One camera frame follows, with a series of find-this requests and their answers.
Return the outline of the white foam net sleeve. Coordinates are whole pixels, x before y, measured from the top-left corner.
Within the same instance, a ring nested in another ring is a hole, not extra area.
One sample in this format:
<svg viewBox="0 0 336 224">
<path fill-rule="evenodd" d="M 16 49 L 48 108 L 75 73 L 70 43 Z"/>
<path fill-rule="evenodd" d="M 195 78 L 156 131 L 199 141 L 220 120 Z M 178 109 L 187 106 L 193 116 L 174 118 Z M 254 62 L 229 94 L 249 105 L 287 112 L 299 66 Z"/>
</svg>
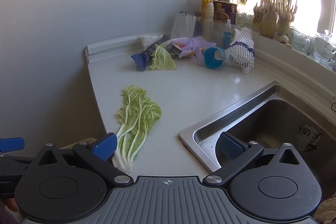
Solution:
<svg viewBox="0 0 336 224">
<path fill-rule="evenodd" d="M 196 17 L 188 13 L 179 13 L 174 19 L 170 38 L 192 38 L 194 36 Z"/>
</svg>

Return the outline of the large green cabbage leaf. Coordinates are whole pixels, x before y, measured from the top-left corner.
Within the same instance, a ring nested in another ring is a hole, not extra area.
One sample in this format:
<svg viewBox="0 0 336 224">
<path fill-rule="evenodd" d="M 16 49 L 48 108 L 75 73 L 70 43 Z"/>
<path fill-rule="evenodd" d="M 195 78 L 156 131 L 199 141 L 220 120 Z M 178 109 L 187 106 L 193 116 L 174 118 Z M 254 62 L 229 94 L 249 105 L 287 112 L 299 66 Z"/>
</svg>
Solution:
<svg viewBox="0 0 336 224">
<path fill-rule="evenodd" d="M 143 88 L 130 85 L 122 91 L 122 107 L 118 112 L 121 127 L 116 133 L 117 149 L 112 162 L 127 173 L 146 141 L 155 121 L 162 115 L 161 108 L 147 96 Z"/>
</svg>

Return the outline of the stainless steel sink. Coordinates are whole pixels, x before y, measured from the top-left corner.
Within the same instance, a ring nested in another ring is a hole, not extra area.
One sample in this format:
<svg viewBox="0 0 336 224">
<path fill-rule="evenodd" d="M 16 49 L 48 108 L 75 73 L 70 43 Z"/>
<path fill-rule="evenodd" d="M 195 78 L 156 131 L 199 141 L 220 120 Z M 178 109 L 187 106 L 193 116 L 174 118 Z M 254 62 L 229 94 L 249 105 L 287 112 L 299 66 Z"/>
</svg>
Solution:
<svg viewBox="0 0 336 224">
<path fill-rule="evenodd" d="M 279 83 L 182 130 L 179 139 L 212 173 L 229 161 L 219 150 L 223 132 L 264 148 L 293 144 L 319 181 L 323 199 L 335 194 L 335 123 Z"/>
</svg>

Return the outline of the blue round cup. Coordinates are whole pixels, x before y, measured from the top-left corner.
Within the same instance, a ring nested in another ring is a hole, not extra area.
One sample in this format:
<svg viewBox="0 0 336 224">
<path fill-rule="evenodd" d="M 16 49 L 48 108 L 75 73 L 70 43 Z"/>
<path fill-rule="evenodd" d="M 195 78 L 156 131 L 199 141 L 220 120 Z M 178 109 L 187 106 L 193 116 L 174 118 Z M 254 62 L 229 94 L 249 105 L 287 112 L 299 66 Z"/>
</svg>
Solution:
<svg viewBox="0 0 336 224">
<path fill-rule="evenodd" d="M 203 61 L 208 69 L 219 69 L 225 60 L 224 51 L 218 47 L 207 48 L 203 52 Z"/>
</svg>

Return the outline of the blue snack bag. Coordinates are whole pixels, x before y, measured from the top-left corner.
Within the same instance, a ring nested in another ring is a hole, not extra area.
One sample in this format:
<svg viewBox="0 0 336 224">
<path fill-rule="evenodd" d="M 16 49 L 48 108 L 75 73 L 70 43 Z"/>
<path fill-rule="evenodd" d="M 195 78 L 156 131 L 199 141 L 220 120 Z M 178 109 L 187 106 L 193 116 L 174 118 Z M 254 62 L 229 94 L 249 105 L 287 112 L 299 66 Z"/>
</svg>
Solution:
<svg viewBox="0 0 336 224">
<path fill-rule="evenodd" d="M 165 42 L 163 40 L 160 40 L 159 42 L 152 44 L 147 50 L 141 53 L 136 53 L 136 54 L 131 55 L 132 60 L 142 71 L 145 71 L 147 67 L 151 65 L 151 61 L 152 61 L 151 54 L 155 50 L 155 45 L 161 45 L 163 43 L 167 43 L 170 45 L 169 40 Z"/>
</svg>

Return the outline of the white purple foam fruit net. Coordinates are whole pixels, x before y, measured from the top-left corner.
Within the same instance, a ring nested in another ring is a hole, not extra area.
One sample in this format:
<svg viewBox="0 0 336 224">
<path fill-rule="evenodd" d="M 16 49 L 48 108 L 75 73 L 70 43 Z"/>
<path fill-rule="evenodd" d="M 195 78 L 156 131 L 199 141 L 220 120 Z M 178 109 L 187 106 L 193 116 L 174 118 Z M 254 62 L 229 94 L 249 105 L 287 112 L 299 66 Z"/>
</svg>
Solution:
<svg viewBox="0 0 336 224">
<path fill-rule="evenodd" d="M 235 28 L 232 42 L 223 44 L 226 63 L 238 66 L 246 75 L 254 67 L 255 50 L 252 30 Z"/>
</svg>

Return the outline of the small green cabbage leaf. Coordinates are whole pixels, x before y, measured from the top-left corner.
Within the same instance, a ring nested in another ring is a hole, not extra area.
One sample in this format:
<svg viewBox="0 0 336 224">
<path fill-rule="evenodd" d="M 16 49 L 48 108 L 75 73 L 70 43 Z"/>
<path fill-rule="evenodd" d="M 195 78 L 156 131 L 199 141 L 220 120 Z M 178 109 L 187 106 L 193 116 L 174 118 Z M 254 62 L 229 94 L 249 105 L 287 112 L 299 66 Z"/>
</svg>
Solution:
<svg viewBox="0 0 336 224">
<path fill-rule="evenodd" d="M 167 50 L 169 44 L 163 43 L 155 45 L 155 50 L 151 54 L 152 61 L 149 68 L 154 71 L 176 70 L 177 66 L 170 52 Z"/>
</svg>

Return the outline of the small blue label spray bottle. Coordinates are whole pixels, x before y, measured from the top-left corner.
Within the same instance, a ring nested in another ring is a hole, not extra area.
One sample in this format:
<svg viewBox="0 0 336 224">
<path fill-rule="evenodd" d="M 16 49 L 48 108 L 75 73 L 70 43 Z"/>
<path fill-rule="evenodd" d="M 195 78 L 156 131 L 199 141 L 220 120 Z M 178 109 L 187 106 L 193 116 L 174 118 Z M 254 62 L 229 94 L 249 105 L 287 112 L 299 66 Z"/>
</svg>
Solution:
<svg viewBox="0 0 336 224">
<path fill-rule="evenodd" d="M 231 43 L 231 20 L 227 19 L 224 25 L 222 47 L 227 48 Z"/>
</svg>

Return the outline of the purple plastic bag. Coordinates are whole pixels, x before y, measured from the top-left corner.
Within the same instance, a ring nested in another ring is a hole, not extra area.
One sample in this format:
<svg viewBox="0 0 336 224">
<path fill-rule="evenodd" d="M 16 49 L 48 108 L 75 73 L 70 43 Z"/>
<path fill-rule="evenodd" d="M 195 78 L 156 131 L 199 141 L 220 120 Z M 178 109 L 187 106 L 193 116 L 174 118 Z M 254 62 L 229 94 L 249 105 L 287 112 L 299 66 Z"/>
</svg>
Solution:
<svg viewBox="0 0 336 224">
<path fill-rule="evenodd" d="M 202 36 L 198 36 L 196 38 L 175 38 L 170 39 L 169 43 L 172 46 L 179 46 L 180 52 L 178 53 L 178 57 L 187 57 L 187 56 L 195 56 L 198 61 L 203 60 L 202 51 L 211 47 L 215 47 L 216 44 L 213 42 L 208 42 Z"/>
</svg>

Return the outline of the white plastic bag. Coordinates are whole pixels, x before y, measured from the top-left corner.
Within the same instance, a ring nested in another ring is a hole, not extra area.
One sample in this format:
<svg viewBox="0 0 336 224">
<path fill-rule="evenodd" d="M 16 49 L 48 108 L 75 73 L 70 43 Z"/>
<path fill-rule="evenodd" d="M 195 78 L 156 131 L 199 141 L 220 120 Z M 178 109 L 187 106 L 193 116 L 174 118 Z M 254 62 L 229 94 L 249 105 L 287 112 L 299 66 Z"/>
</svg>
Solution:
<svg viewBox="0 0 336 224">
<path fill-rule="evenodd" d="M 141 45 L 144 50 L 147 50 L 152 44 L 159 42 L 163 38 L 163 35 L 145 35 L 141 36 Z"/>
</svg>

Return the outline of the glass jars on sill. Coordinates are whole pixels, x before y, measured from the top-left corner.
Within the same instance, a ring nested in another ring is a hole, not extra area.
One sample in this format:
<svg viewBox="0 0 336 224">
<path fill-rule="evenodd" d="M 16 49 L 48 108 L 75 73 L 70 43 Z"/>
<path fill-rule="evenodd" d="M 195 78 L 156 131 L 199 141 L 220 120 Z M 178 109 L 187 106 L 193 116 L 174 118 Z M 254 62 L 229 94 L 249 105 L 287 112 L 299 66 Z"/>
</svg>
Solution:
<svg viewBox="0 0 336 224">
<path fill-rule="evenodd" d="M 319 32 L 308 34 L 292 28 L 290 41 L 293 48 L 335 71 L 335 35 L 328 30 L 323 34 Z"/>
</svg>

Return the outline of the sprouting garlic cluster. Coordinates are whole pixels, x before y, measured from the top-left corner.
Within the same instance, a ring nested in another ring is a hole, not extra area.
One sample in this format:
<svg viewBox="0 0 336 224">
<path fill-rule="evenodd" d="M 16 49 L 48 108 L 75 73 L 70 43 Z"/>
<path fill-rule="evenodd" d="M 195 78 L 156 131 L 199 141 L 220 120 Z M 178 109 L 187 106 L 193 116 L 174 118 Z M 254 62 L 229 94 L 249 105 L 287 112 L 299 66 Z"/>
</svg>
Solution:
<svg viewBox="0 0 336 224">
<path fill-rule="evenodd" d="M 261 0 L 253 11 L 261 14 L 260 35 L 274 38 L 287 35 L 294 22 L 298 0 Z"/>
</svg>

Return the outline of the purple food box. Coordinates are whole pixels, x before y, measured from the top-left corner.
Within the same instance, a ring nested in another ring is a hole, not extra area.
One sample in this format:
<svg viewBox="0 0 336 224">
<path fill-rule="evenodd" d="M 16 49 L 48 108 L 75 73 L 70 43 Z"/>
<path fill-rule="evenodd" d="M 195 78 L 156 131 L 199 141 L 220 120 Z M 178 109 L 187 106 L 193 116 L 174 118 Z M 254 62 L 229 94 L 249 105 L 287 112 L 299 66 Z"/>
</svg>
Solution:
<svg viewBox="0 0 336 224">
<path fill-rule="evenodd" d="M 237 5 L 230 2 L 214 2 L 214 21 L 226 23 L 229 19 L 231 24 L 235 24 L 237 15 Z"/>
</svg>

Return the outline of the yellow cap white bottle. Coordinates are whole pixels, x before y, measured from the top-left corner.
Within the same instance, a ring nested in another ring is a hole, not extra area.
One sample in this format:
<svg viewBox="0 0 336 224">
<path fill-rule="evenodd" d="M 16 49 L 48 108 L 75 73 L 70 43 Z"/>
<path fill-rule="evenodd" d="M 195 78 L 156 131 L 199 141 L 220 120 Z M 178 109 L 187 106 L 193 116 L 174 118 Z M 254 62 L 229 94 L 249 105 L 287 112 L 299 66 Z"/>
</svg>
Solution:
<svg viewBox="0 0 336 224">
<path fill-rule="evenodd" d="M 201 1 L 201 21 L 202 36 L 206 41 L 210 41 L 214 22 L 214 3 L 213 0 Z"/>
</svg>

